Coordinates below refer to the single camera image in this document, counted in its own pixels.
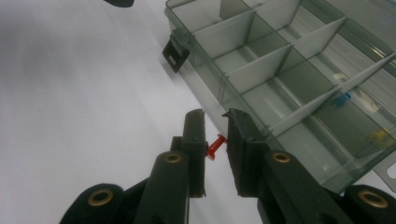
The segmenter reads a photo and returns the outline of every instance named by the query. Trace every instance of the box latch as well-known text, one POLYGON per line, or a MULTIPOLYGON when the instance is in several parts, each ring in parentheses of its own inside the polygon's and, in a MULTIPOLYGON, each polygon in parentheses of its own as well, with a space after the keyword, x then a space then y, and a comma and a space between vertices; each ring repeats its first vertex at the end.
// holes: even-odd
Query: box latch
POLYGON ((171 35, 166 47, 163 49, 163 57, 165 57, 166 61, 168 61, 169 65, 171 65, 174 72, 178 72, 181 65, 186 62, 187 58, 190 55, 190 51, 183 48, 178 48, 178 45, 175 43, 174 38, 171 35))

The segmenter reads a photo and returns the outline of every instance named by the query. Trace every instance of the clear plastic container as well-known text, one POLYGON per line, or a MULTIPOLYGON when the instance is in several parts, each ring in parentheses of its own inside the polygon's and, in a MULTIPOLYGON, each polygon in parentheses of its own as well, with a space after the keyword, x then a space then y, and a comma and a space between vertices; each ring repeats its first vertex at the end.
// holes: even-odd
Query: clear plastic container
POLYGON ((339 192, 396 148, 392 49, 329 3, 171 0, 165 13, 223 108, 322 186, 339 192))

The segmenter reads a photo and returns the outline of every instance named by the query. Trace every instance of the blue object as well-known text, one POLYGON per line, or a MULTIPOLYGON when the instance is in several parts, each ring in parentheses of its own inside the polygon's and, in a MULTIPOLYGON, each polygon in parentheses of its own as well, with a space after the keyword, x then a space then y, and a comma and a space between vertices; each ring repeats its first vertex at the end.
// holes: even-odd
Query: blue object
POLYGON ((335 98, 332 102, 336 107, 343 107, 346 104, 347 100, 349 100, 350 98, 352 98, 352 96, 348 92, 346 92, 344 95, 340 95, 335 98))

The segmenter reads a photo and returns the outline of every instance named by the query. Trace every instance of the black mechanical part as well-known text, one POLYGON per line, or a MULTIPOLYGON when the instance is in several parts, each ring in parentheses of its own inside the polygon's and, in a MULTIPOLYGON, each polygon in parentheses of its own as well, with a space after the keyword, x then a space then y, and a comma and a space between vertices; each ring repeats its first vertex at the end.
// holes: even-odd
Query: black mechanical part
POLYGON ((86 189, 73 202, 61 224, 107 224, 123 219, 122 188, 111 184, 99 184, 86 189))
POLYGON ((347 188, 341 206, 355 223, 396 223, 396 200, 373 187, 358 185, 347 188))
POLYGON ((179 49, 175 47, 172 36, 163 49, 163 57, 171 65, 172 70, 176 73, 184 62, 189 58, 190 51, 187 49, 179 49))
POLYGON ((140 201, 134 224, 185 224, 189 213, 189 157, 160 154, 140 201))
POLYGON ((287 223, 353 223, 290 153, 266 152, 262 158, 262 175, 287 223))
POLYGON ((205 195, 206 149, 205 113, 193 110, 183 136, 174 137, 171 151, 158 156, 149 178, 125 191, 110 184, 85 190, 61 224, 187 223, 189 198, 205 195))
MULTIPOLYGON (((293 155, 270 150, 248 114, 231 109, 225 116, 235 185, 239 195, 258 198, 263 223, 396 223, 388 194, 367 186, 349 187, 345 197, 328 191, 293 155)), ((125 191, 110 184, 85 190, 61 224, 188 223, 190 197, 205 194, 206 149, 204 111, 191 111, 183 136, 157 157, 148 179, 125 191)))
POLYGON ((244 111, 230 109, 227 154, 238 194, 258 197, 263 154, 269 150, 259 129, 244 111))
POLYGON ((190 158, 190 197, 202 198, 205 195, 205 112, 192 110, 186 114, 182 137, 174 137, 171 151, 182 151, 190 158))
POLYGON ((134 5, 134 0, 105 0, 114 7, 131 7, 134 5))

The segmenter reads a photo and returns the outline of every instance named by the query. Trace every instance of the plastic divider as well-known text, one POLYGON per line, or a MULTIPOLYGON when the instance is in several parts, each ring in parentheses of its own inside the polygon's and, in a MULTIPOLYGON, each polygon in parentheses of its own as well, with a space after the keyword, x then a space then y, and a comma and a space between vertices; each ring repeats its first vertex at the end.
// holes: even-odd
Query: plastic divider
POLYGON ((343 24, 345 18, 333 21, 313 33, 298 39, 294 42, 294 47, 305 57, 310 58, 325 49, 337 30, 343 24))
POLYGON ((251 8, 259 7, 261 5, 268 4, 272 1, 276 1, 276 0, 244 0, 244 2, 251 8))
POLYGON ((249 11, 194 33, 210 58, 216 58, 241 47, 248 36, 254 12, 249 11))
POLYGON ((386 63, 380 70, 375 72, 369 79, 360 84, 367 91, 367 95, 361 94, 358 99, 363 102, 364 109, 370 112, 388 110, 392 121, 386 128, 396 137, 396 57, 386 63))
POLYGON ((342 92, 347 92, 355 88, 356 86, 360 85, 362 82, 364 82, 366 79, 368 79, 370 76, 372 76, 376 71, 378 71, 385 63, 387 63, 393 55, 388 56, 385 59, 382 59, 381 61, 371 65, 368 67, 366 70, 360 72, 356 76, 350 78, 348 81, 344 82, 339 86, 340 90, 342 92))
POLYGON ((326 100, 328 100, 335 92, 336 88, 320 95, 317 99, 309 102, 308 104, 300 107, 296 111, 292 112, 284 119, 282 119, 276 125, 269 128, 270 132, 274 137, 278 137, 280 134, 291 128, 295 124, 301 122, 303 119, 309 117, 316 109, 318 109, 326 100))
POLYGON ((300 2, 300 0, 273 1, 256 7, 255 11, 275 30, 279 30, 291 23, 300 2))
POLYGON ((221 0, 220 16, 227 20, 235 15, 250 10, 250 7, 241 0, 221 0))
POLYGON ((303 0, 301 5, 325 24, 345 17, 344 14, 331 5, 329 1, 303 0))
POLYGON ((334 87, 296 48, 278 70, 276 77, 297 97, 300 105, 308 104, 334 87))
POLYGON ((244 92, 242 97, 266 127, 278 123, 300 107, 276 77, 244 92))
POLYGON ((273 77, 286 51, 290 46, 278 49, 260 59, 253 61, 228 75, 228 79, 238 92, 247 91, 258 83, 273 77))
POLYGON ((252 110, 250 105, 247 104, 246 100, 243 99, 241 94, 235 89, 233 85, 229 82, 229 80, 225 79, 221 83, 222 92, 220 94, 220 100, 222 107, 228 111, 230 108, 236 108, 240 110, 244 110, 246 113, 249 113, 254 123, 257 125, 257 128, 263 135, 267 135, 269 133, 266 125, 262 122, 259 116, 252 110))

